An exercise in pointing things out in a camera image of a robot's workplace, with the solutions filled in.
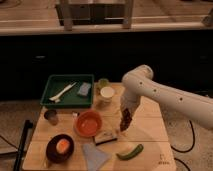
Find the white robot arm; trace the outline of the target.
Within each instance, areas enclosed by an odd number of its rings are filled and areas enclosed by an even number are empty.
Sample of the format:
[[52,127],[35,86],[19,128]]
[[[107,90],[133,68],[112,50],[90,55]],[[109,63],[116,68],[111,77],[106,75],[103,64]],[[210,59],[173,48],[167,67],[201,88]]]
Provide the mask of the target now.
[[200,126],[213,131],[212,98],[154,82],[153,71],[147,65],[140,65],[127,72],[122,77],[122,84],[124,91],[120,100],[121,131],[130,126],[142,96],[185,114]]

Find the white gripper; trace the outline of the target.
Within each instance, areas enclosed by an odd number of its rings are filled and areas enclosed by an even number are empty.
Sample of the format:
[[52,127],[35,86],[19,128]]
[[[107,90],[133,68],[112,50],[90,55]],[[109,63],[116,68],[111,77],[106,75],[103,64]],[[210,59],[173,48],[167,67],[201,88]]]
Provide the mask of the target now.
[[121,98],[120,98],[121,112],[128,110],[131,117],[133,117],[135,114],[135,111],[137,110],[138,106],[140,105],[140,101],[141,101],[140,95],[125,88],[121,95]]

